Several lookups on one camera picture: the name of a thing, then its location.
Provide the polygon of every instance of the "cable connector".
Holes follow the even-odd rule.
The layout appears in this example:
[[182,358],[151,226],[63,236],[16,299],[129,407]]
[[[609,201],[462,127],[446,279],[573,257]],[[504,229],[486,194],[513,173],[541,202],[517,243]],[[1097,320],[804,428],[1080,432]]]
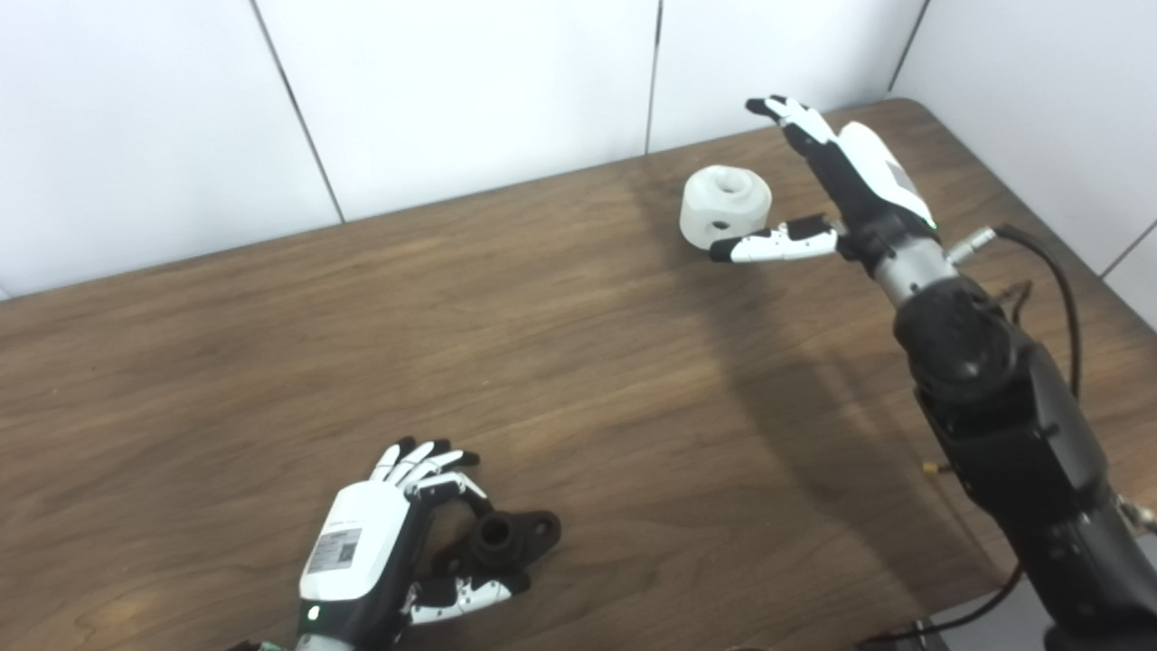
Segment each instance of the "cable connector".
[[1117,496],[1117,509],[1134,527],[1150,533],[1157,533],[1157,516],[1155,516],[1152,511],[1134,502],[1129,502],[1122,495]]
[[996,231],[986,225],[957,242],[951,249],[948,250],[946,253],[944,253],[944,258],[948,259],[952,266],[959,266],[961,262],[975,254],[981,246],[995,238]]

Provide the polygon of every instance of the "silver metal joint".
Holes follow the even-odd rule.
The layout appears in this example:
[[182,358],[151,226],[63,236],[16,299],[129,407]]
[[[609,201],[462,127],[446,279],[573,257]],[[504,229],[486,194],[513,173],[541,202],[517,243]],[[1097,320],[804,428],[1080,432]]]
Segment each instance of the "silver metal joint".
[[957,242],[956,245],[948,250],[948,253],[945,253],[944,257],[952,264],[952,266],[958,266],[964,260],[975,254],[981,246],[995,238],[996,231],[990,227],[985,225],[980,230],[977,230],[972,235],[968,235],[964,239]]
[[927,237],[908,239],[896,246],[892,254],[872,269],[872,278],[896,306],[929,284],[956,275],[956,266],[949,262],[944,249],[936,239]]

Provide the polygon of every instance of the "black cable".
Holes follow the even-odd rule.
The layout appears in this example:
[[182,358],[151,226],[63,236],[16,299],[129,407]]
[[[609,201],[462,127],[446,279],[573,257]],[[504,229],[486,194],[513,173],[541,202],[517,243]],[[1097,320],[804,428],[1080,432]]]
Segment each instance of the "black cable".
[[946,621],[943,624],[934,624],[922,629],[916,629],[905,632],[896,632],[891,635],[877,635],[876,637],[869,637],[868,639],[864,641],[864,643],[880,644],[884,642],[899,642],[901,639],[920,637],[921,635],[933,635],[948,629],[963,627],[964,624],[972,623],[979,620],[980,617],[983,617],[988,613],[990,613],[993,608],[1000,606],[1001,601],[1004,601],[1004,599],[1012,593],[1012,589],[1016,587],[1016,584],[1020,583],[1020,579],[1023,577],[1024,577],[1024,569],[1020,568],[1020,565],[1018,564],[1016,569],[1012,570],[1012,576],[1009,577],[1009,580],[1004,582],[1004,585],[1001,586],[1001,590],[996,594],[994,594],[992,599],[985,601],[983,606],[977,608],[975,611],[968,613],[967,615],[964,615],[963,617],[957,617],[955,620]]
[[[1067,320],[1069,331],[1069,358],[1070,358],[1069,391],[1073,392],[1074,398],[1079,399],[1081,356],[1082,356],[1081,321],[1077,317],[1077,302],[1076,298],[1073,297],[1073,286],[1069,284],[1069,279],[1064,274],[1064,269],[1061,268],[1061,265],[1057,264],[1056,259],[1052,256],[1052,253],[1048,252],[1048,249],[1046,249],[1045,245],[1039,239],[1025,232],[1024,230],[1020,230],[1015,225],[1004,224],[993,228],[993,231],[996,232],[996,236],[1002,237],[1004,239],[1009,239],[1010,242],[1016,242],[1022,246],[1029,249],[1030,251],[1037,253],[1037,256],[1040,257],[1042,260],[1045,260],[1045,264],[1048,265],[1049,271],[1053,272],[1053,278],[1056,279],[1056,286],[1061,289],[1061,298],[1064,302],[1064,318]],[[1029,287],[1026,287],[1025,290],[1022,291],[1020,296],[1017,298],[1017,302],[1012,308],[1012,313],[1015,318],[1014,321],[1019,320],[1020,308],[1024,306],[1025,301],[1029,299],[1029,293],[1031,291],[1031,287],[1032,284],[1030,283]],[[979,620],[980,617],[983,617],[988,613],[990,613],[993,608],[1000,606],[1001,601],[1004,601],[1004,599],[1007,599],[1008,595],[1012,593],[1012,589],[1015,589],[1016,585],[1020,583],[1022,578],[1024,578],[1024,568],[1022,568],[1020,564],[1017,563],[1017,567],[1012,570],[1012,575],[1008,578],[1007,582],[1004,582],[1004,585],[1001,586],[1001,589],[996,592],[996,594],[994,594],[993,598],[989,599],[988,601],[985,601],[982,606],[980,606],[972,613],[968,613],[963,617],[950,620],[942,624],[930,626],[924,629],[918,628],[916,630],[911,630],[905,632],[877,635],[876,637],[869,637],[868,639],[864,641],[864,643],[879,644],[884,642],[899,642],[901,639],[911,639],[913,637],[931,635],[935,632],[941,632],[957,627],[963,627],[964,624],[972,623]]]
[[1081,320],[1077,317],[1077,301],[1073,297],[1073,286],[1069,284],[1069,278],[1040,239],[1007,223],[993,228],[993,230],[997,237],[1016,242],[1037,253],[1048,265],[1048,269],[1053,272],[1056,286],[1061,289],[1061,299],[1064,301],[1064,318],[1068,320],[1069,328],[1069,391],[1073,392],[1075,398],[1081,398]]

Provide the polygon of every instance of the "white cylindrical object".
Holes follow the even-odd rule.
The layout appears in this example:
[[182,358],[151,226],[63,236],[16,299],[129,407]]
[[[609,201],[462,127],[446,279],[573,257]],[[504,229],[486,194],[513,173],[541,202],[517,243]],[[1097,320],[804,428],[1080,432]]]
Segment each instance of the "white cylindrical object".
[[683,187],[679,229],[707,250],[712,242],[750,235],[767,225],[772,191],[750,169],[713,164],[691,175]]

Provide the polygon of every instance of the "metal connector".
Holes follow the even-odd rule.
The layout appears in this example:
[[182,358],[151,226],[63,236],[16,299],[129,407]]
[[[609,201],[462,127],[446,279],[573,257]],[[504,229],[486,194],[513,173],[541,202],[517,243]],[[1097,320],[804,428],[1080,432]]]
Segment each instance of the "metal connector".
[[977,230],[972,235],[968,235],[964,239],[957,242],[951,249],[944,253],[944,258],[948,259],[952,266],[959,266],[966,259],[975,254],[977,251],[981,249],[988,242],[996,238],[996,231],[990,227],[986,225],[980,230]]

